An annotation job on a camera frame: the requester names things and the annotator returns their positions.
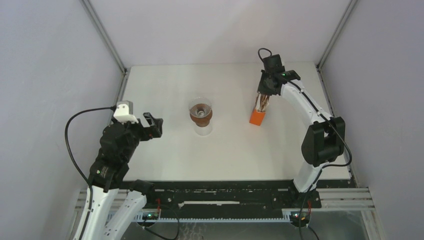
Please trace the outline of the glass carafe with wooden collar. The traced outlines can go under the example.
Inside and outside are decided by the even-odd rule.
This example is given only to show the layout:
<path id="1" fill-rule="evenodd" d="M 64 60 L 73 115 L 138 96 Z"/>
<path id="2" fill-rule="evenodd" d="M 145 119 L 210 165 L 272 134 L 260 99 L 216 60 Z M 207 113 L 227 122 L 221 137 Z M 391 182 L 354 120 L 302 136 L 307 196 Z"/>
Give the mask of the glass carafe with wooden collar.
<path id="1" fill-rule="evenodd" d="M 212 132 L 212 116 L 213 112 L 210 112 L 208 115 L 203 117 L 197 117 L 195 115 L 190 114 L 190 119 L 194 122 L 194 131 L 199 136 L 207 136 Z"/>

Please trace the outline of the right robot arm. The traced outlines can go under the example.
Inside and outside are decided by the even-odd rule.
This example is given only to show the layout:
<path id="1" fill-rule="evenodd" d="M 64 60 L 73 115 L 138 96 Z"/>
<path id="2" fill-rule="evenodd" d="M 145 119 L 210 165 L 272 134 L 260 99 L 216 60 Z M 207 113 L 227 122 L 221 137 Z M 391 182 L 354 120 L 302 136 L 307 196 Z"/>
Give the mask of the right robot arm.
<path id="1" fill-rule="evenodd" d="M 344 153 L 346 123 L 332 117 L 309 95 L 300 75 L 286 70 L 278 54 L 260 58 L 263 63 L 257 92 L 260 97 L 281 96 L 299 114 L 307 127 L 301 144 L 304 162 L 288 188 L 286 204 L 302 208 L 316 189 L 323 169 L 334 166 Z"/>

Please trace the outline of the left aluminium frame post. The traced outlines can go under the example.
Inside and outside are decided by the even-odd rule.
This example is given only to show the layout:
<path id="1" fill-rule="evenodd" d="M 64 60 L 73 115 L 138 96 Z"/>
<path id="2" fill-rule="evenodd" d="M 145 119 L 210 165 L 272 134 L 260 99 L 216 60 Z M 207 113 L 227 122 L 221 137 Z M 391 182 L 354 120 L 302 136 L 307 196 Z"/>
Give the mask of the left aluminium frame post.
<path id="1" fill-rule="evenodd" d="M 108 33 L 98 11 L 92 0 L 81 0 L 82 8 L 84 9 L 90 23 L 99 38 L 101 45 L 101 55 L 105 59 L 101 59 L 98 64 L 98 75 L 105 77 L 100 85 L 105 87 L 106 93 L 104 99 L 110 104 L 116 104 L 122 99 L 123 91 L 126 85 L 128 70 L 118 53 L 118 50 L 113 43 L 110 34 Z"/>

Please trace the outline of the white paper coffee filter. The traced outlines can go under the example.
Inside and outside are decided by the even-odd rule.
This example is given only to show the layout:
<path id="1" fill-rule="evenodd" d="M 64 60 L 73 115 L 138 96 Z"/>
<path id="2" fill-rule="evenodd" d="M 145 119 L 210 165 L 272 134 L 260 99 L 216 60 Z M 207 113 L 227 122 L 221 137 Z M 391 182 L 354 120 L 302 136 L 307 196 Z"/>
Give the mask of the white paper coffee filter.
<path id="1" fill-rule="evenodd" d="M 270 96 L 262 93 L 257 93 L 254 109 L 259 113 L 265 113 L 269 105 Z"/>

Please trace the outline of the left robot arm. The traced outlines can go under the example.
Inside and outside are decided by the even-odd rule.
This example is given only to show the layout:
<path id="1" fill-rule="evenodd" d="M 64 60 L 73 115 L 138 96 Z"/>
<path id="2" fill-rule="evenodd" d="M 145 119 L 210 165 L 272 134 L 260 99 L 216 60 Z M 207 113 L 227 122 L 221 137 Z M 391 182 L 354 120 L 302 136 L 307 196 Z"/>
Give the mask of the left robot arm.
<path id="1" fill-rule="evenodd" d="M 142 207 L 149 209 L 155 205 L 154 184 L 138 179 L 131 183 L 123 204 L 108 220 L 139 143 L 162 136 L 163 119 L 154 118 L 149 112 L 143 117 L 148 126 L 132 116 L 104 128 L 98 155 L 89 169 L 87 196 L 75 240 L 119 240 Z"/>

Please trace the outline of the orange coffee filter box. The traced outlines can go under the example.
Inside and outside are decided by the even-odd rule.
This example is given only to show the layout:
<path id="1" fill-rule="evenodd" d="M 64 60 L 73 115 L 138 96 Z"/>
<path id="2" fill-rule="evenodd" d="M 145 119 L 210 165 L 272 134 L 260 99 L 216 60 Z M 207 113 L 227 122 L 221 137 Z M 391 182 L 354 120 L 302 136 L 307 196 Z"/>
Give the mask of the orange coffee filter box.
<path id="1" fill-rule="evenodd" d="M 270 96 L 262 93 L 257 93 L 255 98 L 255 104 L 252 109 L 249 123 L 260 126 L 266 116 L 267 108 L 270 103 Z"/>

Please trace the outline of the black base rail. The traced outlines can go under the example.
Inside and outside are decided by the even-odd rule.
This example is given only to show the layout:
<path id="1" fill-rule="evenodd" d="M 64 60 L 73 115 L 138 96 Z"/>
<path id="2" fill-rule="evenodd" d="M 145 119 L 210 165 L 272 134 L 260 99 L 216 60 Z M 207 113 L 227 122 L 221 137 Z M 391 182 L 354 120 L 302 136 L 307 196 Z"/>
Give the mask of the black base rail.
<path id="1" fill-rule="evenodd" d="M 155 181 L 148 205 L 162 205 L 166 217 L 182 219 L 277 219 L 283 210 L 320 209 L 316 190 L 295 193 L 291 180 Z"/>

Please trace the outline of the clear glass ribbed dripper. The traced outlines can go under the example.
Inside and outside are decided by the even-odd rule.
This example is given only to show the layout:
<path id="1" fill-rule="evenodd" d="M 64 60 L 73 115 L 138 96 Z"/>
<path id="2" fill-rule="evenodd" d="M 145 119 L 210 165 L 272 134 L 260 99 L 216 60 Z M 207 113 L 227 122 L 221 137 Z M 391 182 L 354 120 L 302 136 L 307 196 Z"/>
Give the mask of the clear glass ribbed dripper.
<path id="1" fill-rule="evenodd" d="M 189 114 L 201 118 L 212 112 L 212 103 L 205 97 L 196 97 L 189 103 L 188 110 Z"/>

